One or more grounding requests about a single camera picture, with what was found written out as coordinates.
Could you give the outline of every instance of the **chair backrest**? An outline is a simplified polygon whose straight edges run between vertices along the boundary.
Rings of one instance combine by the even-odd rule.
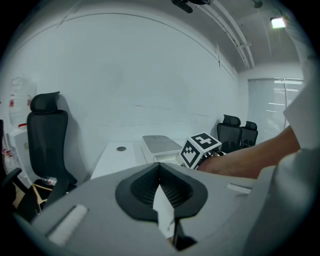
[[[241,127],[241,149],[252,147],[256,145],[258,131],[257,124],[254,122],[246,121],[245,127]]]
[[[220,150],[224,153],[237,151],[240,148],[242,129],[238,117],[224,114],[222,123],[216,126],[218,140],[222,143]]]
[[[30,104],[27,117],[30,162],[35,174],[54,177],[75,184],[77,180],[65,167],[64,146],[68,114],[58,110],[56,97],[60,92],[39,94]]]

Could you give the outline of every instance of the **chair headrest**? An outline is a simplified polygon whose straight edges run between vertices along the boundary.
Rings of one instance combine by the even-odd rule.
[[[224,114],[224,119],[222,123],[227,126],[236,126],[236,127],[241,125],[241,121],[238,117],[227,115],[227,114]]]
[[[255,122],[246,121],[244,128],[255,131],[257,130],[257,124]]]
[[[56,97],[60,91],[36,95],[30,104],[33,113],[47,114],[58,110]]]

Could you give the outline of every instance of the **black and white marker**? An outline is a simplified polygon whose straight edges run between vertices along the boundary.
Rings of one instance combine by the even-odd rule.
[[[209,156],[208,152],[220,145],[220,141],[205,132],[201,132],[186,139],[180,155],[185,166],[194,169],[203,157]]]

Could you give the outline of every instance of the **white wall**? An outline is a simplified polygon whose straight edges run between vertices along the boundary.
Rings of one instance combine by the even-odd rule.
[[[182,32],[180,24],[156,19],[104,13],[36,34],[29,28],[22,35],[28,40],[12,46],[1,68],[5,132],[12,129],[10,82],[20,74],[37,83],[38,94],[60,91],[58,105],[69,113],[65,164],[80,182],[108,142],[185,138],[210,132],[223,114],[246,117],[239,95],[248,92],[239,88],[237,72],[225,68],[231,64],[219,66],[214,46],[192,28]]]
[[[248,116],[248,80],[261,78],[299,78],[303,79],[303,73],[299,62],[277,62],[257,65],[238,74],[238,83],[242,104],[240,112],[245,113],[241,118],[241,124],[245,125]]]

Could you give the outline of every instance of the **mesh chair back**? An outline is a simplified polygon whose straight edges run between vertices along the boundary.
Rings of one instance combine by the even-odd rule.
[[[254,122],[246,121],[245,127],[241,127],[241,149],[252,147],[256,145],[258,131],[257,124]]]
[[[224,114],[222,123],[218,123],[216,130],[218,140],[222,143],[220,150],[224,153],[237,151],[240,148],[242,129],[238,117]]]

